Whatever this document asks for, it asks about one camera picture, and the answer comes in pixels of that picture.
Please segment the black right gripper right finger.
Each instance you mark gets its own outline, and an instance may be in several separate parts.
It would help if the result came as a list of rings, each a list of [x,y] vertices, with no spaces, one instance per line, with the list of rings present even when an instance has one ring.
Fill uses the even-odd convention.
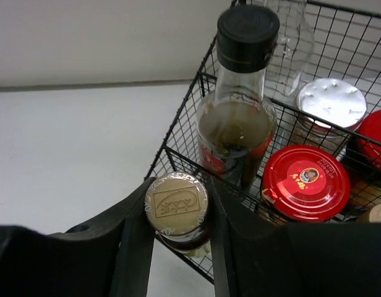
[[[207,183],[217,296],[381,296],[381,223],[274,225]]]

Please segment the small yellow label bottle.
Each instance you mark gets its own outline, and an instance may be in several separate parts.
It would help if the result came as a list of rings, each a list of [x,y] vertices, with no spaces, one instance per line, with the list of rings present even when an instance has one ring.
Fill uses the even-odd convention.
[[[211,253],[209,206],[205,186],[196,177],[175,171],[151,183],[144,211],[167,246],[189,257],[204,257]]]

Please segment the black cap sauce bottle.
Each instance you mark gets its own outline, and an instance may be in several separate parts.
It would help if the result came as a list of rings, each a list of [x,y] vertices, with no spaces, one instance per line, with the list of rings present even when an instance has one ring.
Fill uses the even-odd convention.
[[[216,87],[197,107],[201,165],[246,192],[276,131],[275,108],[264,88],[279,28],[267,7],[224,11],[217,22]]]

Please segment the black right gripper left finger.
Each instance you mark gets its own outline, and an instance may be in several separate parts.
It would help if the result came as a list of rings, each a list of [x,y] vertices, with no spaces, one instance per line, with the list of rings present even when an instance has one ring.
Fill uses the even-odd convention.
[[[0,296],[145,296],[155,232],[144,199],[152,182],[64,233],[0,226]]]

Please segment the red lid chili jar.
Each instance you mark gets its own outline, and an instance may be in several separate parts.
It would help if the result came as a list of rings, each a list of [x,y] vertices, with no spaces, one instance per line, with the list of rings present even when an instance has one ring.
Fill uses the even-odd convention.
[[[325,222],[348,203],[350,181],[333,155],[311,145],[290,145],[268,159],[260,195],[289,219]]]

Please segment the clear glass oil bottle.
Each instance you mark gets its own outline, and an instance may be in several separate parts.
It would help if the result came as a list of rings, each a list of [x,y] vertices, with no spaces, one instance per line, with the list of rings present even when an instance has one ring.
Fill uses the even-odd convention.
[[[265,1],[280,29],[274,55],[266,70],[265,94],[290,102],[314,52],[314,33],[305,18],[305,1]]]

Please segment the silver lid white jar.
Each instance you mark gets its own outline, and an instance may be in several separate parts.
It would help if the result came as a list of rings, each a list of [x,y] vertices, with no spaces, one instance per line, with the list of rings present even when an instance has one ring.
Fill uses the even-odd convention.
[[[344,80],[322,78],[298,93],[290,144],[307,144],[338,156],[367,113],[363,93]]]

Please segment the red lid sauce jar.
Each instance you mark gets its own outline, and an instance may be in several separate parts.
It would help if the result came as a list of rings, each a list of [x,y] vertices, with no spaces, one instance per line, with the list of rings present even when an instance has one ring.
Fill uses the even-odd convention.
[[[366,116],[352,135],[341,159],[349,176],[346,216],[358,216],[381,204],[381,110]]]

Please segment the yellow bottle cork cap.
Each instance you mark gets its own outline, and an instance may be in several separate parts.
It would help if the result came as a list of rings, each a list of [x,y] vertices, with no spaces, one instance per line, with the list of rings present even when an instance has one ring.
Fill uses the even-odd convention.
[[[381,223],[381,204],[375,205],[367,212],[358,216],[356,223]]]

